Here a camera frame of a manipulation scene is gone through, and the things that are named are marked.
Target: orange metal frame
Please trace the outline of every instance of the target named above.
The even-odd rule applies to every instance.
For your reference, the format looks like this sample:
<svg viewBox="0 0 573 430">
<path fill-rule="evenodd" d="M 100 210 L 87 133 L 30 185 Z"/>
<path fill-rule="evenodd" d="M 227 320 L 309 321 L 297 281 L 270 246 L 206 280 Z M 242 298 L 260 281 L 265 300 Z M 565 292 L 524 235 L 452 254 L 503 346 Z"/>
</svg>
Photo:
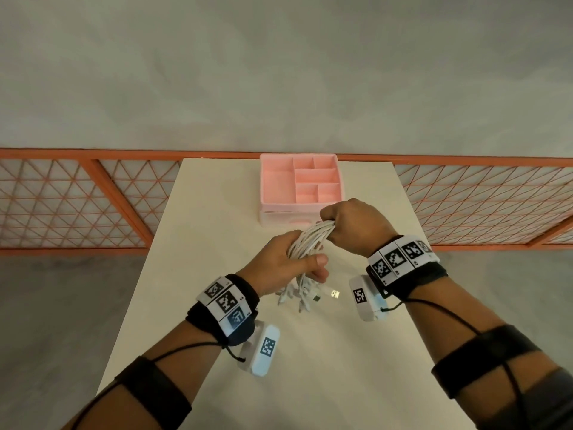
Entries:
<svg viewBox="0 0 573 430">
<path fill-rule="evenodd" d="M 97 184 L 111 204 L 139 235 L 145 248 L 85 249 L 0 249 L 0 255 L 15 254 L 145 254 L 153 234 L 125 196 L 116 187 L 100 160 L 182 160 L 183 158 L 258 159 L 260 152 L 223 151 L 142 151 L 142 150 L 69 150 L 69 149 L 1 149 L 0 159 L 76 160 Z M 391 162 L 395 165 L 484 165 L 573 167 L 573 158 L 474 157 L 444 155 L 338 154 L 341 161 Z M 573 244 L 548 244 L 556 236 L 573 228 L 573 215 L 535 237 L 527 244 L 506 245 L 434 245 L 436 251 L 508 251 L 527 249 L 573 249 Z"/>
</svg>

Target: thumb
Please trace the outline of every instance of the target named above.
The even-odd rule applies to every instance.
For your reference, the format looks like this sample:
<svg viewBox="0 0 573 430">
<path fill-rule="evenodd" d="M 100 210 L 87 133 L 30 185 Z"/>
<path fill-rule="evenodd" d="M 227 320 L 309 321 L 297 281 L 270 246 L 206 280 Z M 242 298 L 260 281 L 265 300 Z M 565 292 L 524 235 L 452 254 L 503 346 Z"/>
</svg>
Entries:
<svg viewBox="0 0 573 430">
<path fill-rule="evenodd" d="M 297 260 L 290 260 L 290 273 L 292 276 L 298 276 L 303 273 L 310 273 L 324 267 L 328 262 L 328 256 L 324 253 L 316 255 L 307 255 Z"/>
</svg>

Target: orange railing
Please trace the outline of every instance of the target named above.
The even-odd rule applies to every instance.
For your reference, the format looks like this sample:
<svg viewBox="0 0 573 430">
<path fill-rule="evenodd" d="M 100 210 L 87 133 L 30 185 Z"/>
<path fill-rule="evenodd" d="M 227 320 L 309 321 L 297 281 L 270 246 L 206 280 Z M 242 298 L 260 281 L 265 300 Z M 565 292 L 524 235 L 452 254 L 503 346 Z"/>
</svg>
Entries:
<svg viewBox="0 0 573 430">
<path fill-rule="evenodd" d="M 145 253 L 183 158 L 255 152 L 0 149 L 0 254 Z M 391 162 L 435 250 L 573 248 L 573 159 Z"/>
</svg>

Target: fingernail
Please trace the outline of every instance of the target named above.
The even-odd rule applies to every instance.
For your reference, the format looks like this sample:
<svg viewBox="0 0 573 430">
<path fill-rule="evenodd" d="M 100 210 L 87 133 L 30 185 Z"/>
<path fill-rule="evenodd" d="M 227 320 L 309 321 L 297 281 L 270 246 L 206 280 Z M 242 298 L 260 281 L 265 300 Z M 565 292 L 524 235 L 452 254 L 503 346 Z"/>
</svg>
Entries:
<svg viewBox="0 0 573 430">
<path fill-rule="evenodd" d="M 319 253 L 316 256 L 316 263 L 319 265 L 319 267 L 326 265 L 327 262 L 328 262 L 328 256 L 326 256 L 324 253 Z"/>
</svg>

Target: hand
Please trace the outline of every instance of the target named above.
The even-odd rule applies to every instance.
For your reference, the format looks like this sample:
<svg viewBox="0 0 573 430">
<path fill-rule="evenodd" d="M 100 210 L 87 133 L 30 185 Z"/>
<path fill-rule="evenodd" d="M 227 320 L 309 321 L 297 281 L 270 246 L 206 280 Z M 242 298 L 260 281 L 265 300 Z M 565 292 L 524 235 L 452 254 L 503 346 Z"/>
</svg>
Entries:
<svg viewBox="0 0 573 430">
<path fill-rule="evenodd" d="M 257 292 L 259 297 L 272 294 L 286 287 L 299 274 L 317 282 L 325 283 L 328 270 L 324 267 L 328 257 L 324 253 L 292 260 L 287 256 L 288 249 L 302 231 L 290 231 L 272 238 L 255 258 L 237 272 Z"/>
<path fill-rule="evenodd" d="M 398 235 L 388 219 L 372 205 L 350 199 L 320 211 L 322 220 L 334 220 L 328 239 L 340 248 L 368 258 L 377 248 Z"/>
</svg>

